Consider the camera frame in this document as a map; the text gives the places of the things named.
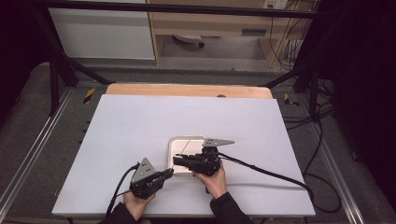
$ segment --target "black sleeve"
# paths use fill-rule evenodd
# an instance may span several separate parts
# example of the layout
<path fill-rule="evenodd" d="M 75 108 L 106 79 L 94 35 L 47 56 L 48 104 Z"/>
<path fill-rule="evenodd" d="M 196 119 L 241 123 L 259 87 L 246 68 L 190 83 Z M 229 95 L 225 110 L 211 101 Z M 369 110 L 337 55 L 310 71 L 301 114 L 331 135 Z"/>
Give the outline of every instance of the black sleeve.
<path fill-rule="evenodd" d="M 229 192 L 210 202 L 210 208 L 219 224 L 254 224 L 239 208 Z"/>
<path fill-rule="evenodd" d="M 105 220 L 98 224 L 137 224 L 123 203 L 119 203 Z"/>

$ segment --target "white cabinet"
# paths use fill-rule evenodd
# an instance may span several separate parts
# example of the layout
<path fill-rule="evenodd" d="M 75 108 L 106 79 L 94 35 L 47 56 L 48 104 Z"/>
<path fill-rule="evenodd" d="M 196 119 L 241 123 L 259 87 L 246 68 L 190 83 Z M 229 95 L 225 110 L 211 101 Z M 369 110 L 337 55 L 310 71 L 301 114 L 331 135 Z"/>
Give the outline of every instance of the white cabinet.
<path fill-rule="evenodd" d="M 145 0 L 106 2 L 146 3 Z M 49 12 L 70 57 L 154 60 L 147 12 L 62 8 L 50 8 Z"/>

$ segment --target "wire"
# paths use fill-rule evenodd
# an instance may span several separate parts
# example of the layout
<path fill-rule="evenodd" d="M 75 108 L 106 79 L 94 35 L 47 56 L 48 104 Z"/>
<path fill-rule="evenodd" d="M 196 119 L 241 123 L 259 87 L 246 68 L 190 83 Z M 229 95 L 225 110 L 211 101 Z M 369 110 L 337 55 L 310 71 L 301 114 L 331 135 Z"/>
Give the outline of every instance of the wire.
<path fill-rule="evenodd" d="M 277 61 L 279 62 L 279 65 L 280 65 L 283 69 L 288 70 L 288 68 L 285 67 L 285 66 L 287 66 L 287 65 L 286 65 L 286 64 L 283 64 L 283 63 L 280 61 L 279 57 L 277 57 L 277 54 L 276 54 L 276 52 L 275 52 L 275 50 L 274 50 L 274 47 L 273 47 L 273 45 L 272 45 L 272 32 L 273 32 L 273 27 L 274 27 L 274 17 L 271 18 L 270 47 L 271 47 L 272 52 L 275 54 L 275 57 L 276 57 Z"/>
<path fill-rule="evenodd" d="M 240 161 L 240 160 L 238 160 L 236 158 L 227 156 L 227 155 L 225 155 L 223 153 L 219 153 L 219 155 L 223 157 L 221 159 L 224 159 L 224 160 L 227 160 L 227 161 L 233 161 L 235 163 L 244 165 L 244 166 L 246 166 L 246 167 L 248 167 L 248 168 L 250 168 L 252 170 L 255 170 L 257 172 L 263 173 L 265 175 L 270 175 L 270 176 L 273 176 L 273 177 L 276 177 L 276 178 L 279 178 L 279 179 L 283 179 L 283 180 L 289 181 L 289 182 L 291 182 L 293 184 L 296 184 L 296 185 L 298 185 L 300 187 L 303 187 L 308 192 L 308 195 L 309 195 L 309 198 L 311 199 L 311 201 L 312 202 L 314 201 L 314 192 L 312 191 L 312 189 L 309 188 L 306 184 L 304 184 L 304 183 L 302 183 L 302 182 L 300 182 L 298 180 L 292 179 L 292 178 L 284 176 L 284 175 L 279 175 L 279 174 L 275 174 L 275 173 L 263 170 L 262 168 L 259 168 L 259 167 L 255 166 L 255 165 L 247 164 L 244 161 Z"/>
<path fill-rule="evenodd" d="M 296 0 L 292 0 L 292 1 L 285 7 L 285 9 L 288 9 L 289 7 L 291 7 L 295 1 L 296 1 Z"/>
<path fill-rule="evenodd" d="M 336 195 L 337 201 L 338 201 L 338 204 L 337 204 L 337 206 L 336 206 L 334 209 L 325 209 L 325 208 L 322 208 L 322 207 L 318 206 L 317 204 L 315 204 L 314 201 L 312 201 L 312 204 L 314 205 L 314 207 L 316 207 L 318 210 L 320 210 L 320 211 L 322 211 L 322 212 L 326 212 L 326 213 L 336 213 L 336 212 L 338 212 L 338 211 L 341 209 L 341 206 L 342 206 L 342 204 L 341 204 L 341 196 L 340 196 L 340 194 L 338 193 L 337 189 L 334 187 L 334 185 L 333 185 L 332 183 L 330 183 L 329 181 L 325 180 L 324 178 L 322 178 L 322 177 L 320 177 L 320 176 L 318 176 L 318 175 L 313 175 L 313 174 L 308 173 L 309 167 L 312 165 L 312 162 L 314 161 L 315 157 L 318 155 L 318 151 L 319 151 L 319 149 L 320 149 L 321 142 L 322 142 L 322 139 L 323 139 L 323 127 L 322 127 L 322 124 L 321 124 L 321 121 L 320 121 L 320 120 L 323 119 L 324 117 L 330 115 L 330 114 L 333 112 L 333 107 L 332 107 L 332 106 L 330 106 L 330 107 L 328 107 L 328 108 L 325 108 L 325 109 L 323 109 L 323 111 L 322 111 L 322 107 L 325 106 L 325 105 L 328 105 L 328 104 L 330 104 L 330 102 L 327 102 L 327 103 L 325 103 L 325 104 L 322 104 L 322 105 L 318 108 L 317 117 L 318 117 L 318 126 L 319 126 L 319 132 L 320 132 L 319 138 L 318 138 L 318 145 L 317 145 L 317 147 L 315 148 L 314 154 L 311 156 L 311 159 L 309 160 L 308 164 L 305 166 L 305 169 L 304 169 L 304 171 L 303 171 L 303 178 L 305 179 L 307 176 L 312 176 L 312 177 L 314 177 L 314 178 L 316 178 L 316 179 L 318 179 L 318 180 L 324 182 L 324 183 L 327 184 L 330 188 L 332 188 L 332 190 L 335 192 L 335 195 Z M 289 128 L 288 130 L 293 129 L 293 128 L 296 128 L 296 127 L 299 127 L 299 126 L 304 125 L 304 124 L 306 124 L 306 123 L 308 123 L 308 122 L 311 122 L 311 121 L 313 121 L 313 118 L 312 118 L 312 117 L 311 117 L 311 118 L 303 118 L 303 119 L 301 119 L 301 120 L 287 120 L 287 122 L 301 122 L 301 124 L 299 124 L 299 125 L 297 125 L 297 126 L 294 126 L 294 127 L 292 127 L 292 128 Z"/>
<path fill-rule="evenodd" d="M 111 210 L 113 209 L 114 203 L 116 202 L 116 198 L 117 198 L 118 196 L 121 195 L 121 194 L 118 194 L 118 192 L 119 192 L 119 189 L 120 189 L 120 186 L 121 186 L 123 180 L 125 179 L 125 177 L 126 177 L 132 170 L 136 170 L 137 167 L 139 167 L 139 165 L 140 165 L 140 163 L 138 162 L 135 166 L 129 168 L 129 169 L 125 172 L 125 174 L 122 176 L 122 178 L 121 178 L 121 180 L 120 180 L 120 183 L 117 185 L 116 191 L 114 192 L 113 198 L 111 199 L 111 202 L 110 202 L 110 204 L 108 205 L 108 208 L 107 208 L 107 211 L 106 211 L 106 217 L 110 216 Z"/>
<path fill-rule="evenodd" d="M 288 38 L 288 36 L 290 35 L 291 31 L 296 27 L 296 25 L 297 25 L 301 20 L 302 20 L 302 19 L 297 20 L 297 22 L 295 22 L 295 23 L 291 26 L 291 28 L 289 29 L 288 33 L 286 34 L 285 39 Z M 287 44 L 287 46 L 285 47 L 285 51 L 284 51 L 284 59 L 289 63 L 289 70 L 291 70 L 290 61 L 291 61 L 292 59 L 293 59 L 293 60 L 296 59 L 295 55 L 294 55 L 292 58 L 291 58 L 290 56 L 291 56 L 291 54 L 292 54 L 293 52 L 295 53 L 295 51 L 297 50 L 297 48 L 293 48 L 293 47 L 292 47 L 292 45 L 290 44 L 290 41 L 291 41 L 291 40 L 288 41 L 288 44 Z"/>
<path fill-rule="evenodd" d="M 318 175 L 313 175 L 313 174 L 310 174 L 310 173 L 305 173 L 305 174 L 304 174 L 304 179 L 305 179 L 305 177 L 308 176 L 308 175 L 309 175 L 309 176 L 312 176 L 312 177 L 314 177 L 314 178 L 316 178 L 316 179 L 318 179 L 318 180 L 321 180 L 322 182 L 324 182 L 325 184 L 327 184 L 330 188 L 332 188 L 332 191 L 334 191 L 334 193 L 335 193 L 335 195 L 336 195 L 336 197 L 337 197 L 337 199 L 338 199 L 337 207 L 335 207 L 334 209 L 324 209 L 324 208 L 318 206 L 317 204 L 312 203 L 312 204 L 314 205 L 314 207 L 316 207 L 318 210 L 320 210 L 320 211 L 322 211 L 322 212 L 325 212 L 325 213 L 336 213 L 336 212 L 338 212 L 338 211 L 341 209 L 341 206 L 342 206 L 342 204 L 341 204 L 341 196 L 340 196 L 340 194 L 338 193 L 338 190 L 332 185 L 332 183 L 330 183 L 329 181 L 323 179 L 322 177 L 320 177 L 320 176 L 318 176 Z"/>
<path fill-rule="evenodd" d="M 282 116 L 283 119 L 309 119 L 309 117 L 288 117 L 288 116 Z"/>
<path fill-rule="evenodd" d="M 128 192 L 131 192 L 131 191 L 129 191 L 129 190 L 126 190 L 126 191 L 124 191 L 123 193 L 119 193 L 119 194 L 117 194 L 117 197 L 119 197 L 120 195 L 122 195 L 122 194 L 126 194 L 126 193 L 128 193 Z"/>

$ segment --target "aluminum rail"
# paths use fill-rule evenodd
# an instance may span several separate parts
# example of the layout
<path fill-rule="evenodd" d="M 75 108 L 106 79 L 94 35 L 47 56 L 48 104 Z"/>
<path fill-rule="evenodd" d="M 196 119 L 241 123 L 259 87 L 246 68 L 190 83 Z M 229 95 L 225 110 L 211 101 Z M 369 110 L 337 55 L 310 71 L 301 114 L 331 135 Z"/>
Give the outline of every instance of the aluminum rail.
<path fill-rule="evenodd" d="M 38 155 L 40 154 L 44 145 L 46 145 L 52 130 L 54 129 L 59 118 L 64 112 L 64 109 L 66 108 L 69 98 L 73 92 L 73 88 L 67 88 L 64 91 L 58 110 L 54 113 L 54 115 L 48 118 L 46 124 L 44 125 L 37 139 L 27 153 L 17 173 L 9 182 L 6 190 L 0 197 L 0 223 L 2 223 L 3 219 L 6 217 L 8 209 L 11 207 L 24 181 L 26 180 L 33 166 L 35 165 L 35 161 L 37 160 Z"/>
<path fill-rule="evenodd" d="M 306 98 L 299 94 L 298 96 L 300 105 L 303 107 L 303 110 L 307 116 L 309 114 L 308 102 Z M 315 138 L 319 141 L 320 130 L 319 126 L 316 123 L 310 123 L 312 131 L 314 132 Z M 330 177 L 332 178 L 332 182 L 334 183 L 335 188 L 338 190 L 344 210 L 346 212 L 346 216 L 349 219 L 351 224 L 364 224 L 363 216 L 361 215 L 361 210 L 355 202 L 355 199 L 350 192 L 350 189 L 347 185 L 347 182 L 344 179 L 344 176 L 338 167 L 329 146 L 326 143 L 326 140 L 323 138 L 320 146 L 320 155 L 323 159 L 324 164 L 326 165 L 327 170 L 329 171 Z"/>

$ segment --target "wrist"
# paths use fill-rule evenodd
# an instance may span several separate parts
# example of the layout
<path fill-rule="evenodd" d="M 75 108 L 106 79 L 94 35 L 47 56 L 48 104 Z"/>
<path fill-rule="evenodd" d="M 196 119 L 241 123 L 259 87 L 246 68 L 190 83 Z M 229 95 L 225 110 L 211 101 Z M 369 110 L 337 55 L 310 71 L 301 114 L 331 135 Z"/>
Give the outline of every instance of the wrist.
<path fill-rule="evenodd" d="M 218 190 L 218 191 L 212 193 L 212 197 L 214 199 L 217 199 L 217 198 L 221 197 L 222 195 L 224 195 L 225 193 L 227 193 L 227 190 Z"/>
<path fill-rule="evenodd" d="M 125 207 L 128 209 L 129 213 L 131 214 L 132 217 L 134 217 L 134 220 L 138 220 L 140 217 L 142 217 L 143 212 L 146 209 L 145 204 L 136 204 L 136 203 L 126 203 Z"/>

